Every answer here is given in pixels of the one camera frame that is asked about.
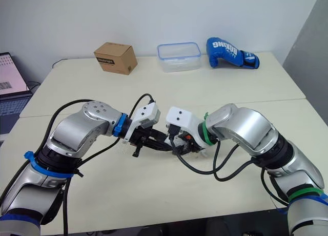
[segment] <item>plastic container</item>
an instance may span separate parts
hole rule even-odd
[[[157,53],[164,72],[200,68],[200,50],[195,42],[162,44],[157,46]]]

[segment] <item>brown box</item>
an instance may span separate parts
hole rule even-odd
[[[130,74],[137,66],[137,59],[131,45],[106,42],[94,51],[103,71]]]

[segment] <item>table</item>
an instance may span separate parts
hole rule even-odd
[[[185,106],[198,117],[222,105]],[[263,113],[276,128],[295,143],[319,168],[328,180],[326,169],[326,140],[328,127],[307,100],[238,103]],[[165,116],[169,107],[160,107],[162,115],[155,125],[165,130]],[[60,115],[57,124],[67,115]],[[23,154],[35,150],[43,137],[50,116],[24,117],[18,120],[10,136],[1,147],[0,184],[13,176],[23,163]],[[100,136],[86,156],[108,146],[114,138]],[[234,145],[221,144],[221,159]],[[84,232],[124,228],[195,218],[213,217],[275,208],[260,182],[260,169],[246,168],[234,179],[219,183],[214,177],[193,173],[169,152],[146,147],[140,157],[131,157],[134,147],[119,143],[95,160],[81,167],[83,178],[72,179],[68,213],[69,231]],[[208,157],[193,153],[186,160],[203,170],[211,169],[214,148]],[[241,148],[227,163],[220,175],[226,176],[250,156]],[[59,234],[63,230],[60,210],[53,222],[42,226],[42,234]]]
[[[65,60],[49,73],[20,115],[52,115],[61,105],[82,98],[128,112],[144,93],[162,105],[179,107],[305,98],[271,53],[257,55],[261,64],[255,70],[224,62],[212,69],[203,55],[200,69],[174,73],[164,73],[156,57],[138,57],[128,76],[104,72],[95,58]],[[63,113],[79,109],[76,105]]]
[[[0,192],[27,150],[36,150],[53,112],[66,102],[91,98],[129,112],[143,93],[151,93],[162,112],[155,128],[166,131],[165,117],[171,106],[192,111],[198,117],[226,103],[236,103],[262,112],[280,132],[292,140],[328,178],[325,170],[325,140],[328,128],[305,99],[304,94],[271,53],[258,54],[257,70],[222,63],[219,69],[208,65],[198,70],[164,73],[156,57],[138,57],[138,66],[129,76],[102,71],[97,60],[67,60],[56,66],[27,107],[0,148]],[[64,110],[55,125],[81,108]],[[85,157],[110,145],[114,138],[100,136]],[[221,144],[221,158],[234,145]],[[134,147],[119,143],[81,167],[83,178],[74,177],[69,192],[69,231],[84,232],[212,217],[274,208],[261,186],[260,170],[248,167],[229,182],[219,183],[184,167],[169,152],[146,147],[133,158]],[[186,160],[203,170],[212,167],[214,147],[207,157],[199,153]],[[238,148],[221,171],[226,176],[249,155]],[[62,233],[62,212],[42,227],[42,234]]]

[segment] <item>dark floor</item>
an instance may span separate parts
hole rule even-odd
[[[277,210],[226,215],[72,236],[288,236],[287,216]]]

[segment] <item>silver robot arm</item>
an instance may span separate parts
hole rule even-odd
[[[61,121],[39,153],[25,154],[30,162],[22,170],[2,201],[0,235],[35,236],[40,224],[53,220],[63,201],[63,187],[75,173],[99,135],[116,136],[138,146],[171,150],[151,140],[160,111],[150,103],[135,112],[133,120],[109,105],[91,101]]]
[[[320,198],[324,188],[321,173],[262,114],[228,104],[202,121],[188,111],[172,107],[167,126],[169,132],[170,127],[178,126],[182,139],[190,134],[198,150],[212,145],[215,139],[236,142],[258,161],[259,167],[266,169],[280,198],[290,202],[290,234],[328,235],[328,206]],[[180,137],[175,137],[174,143],[184,148]]]

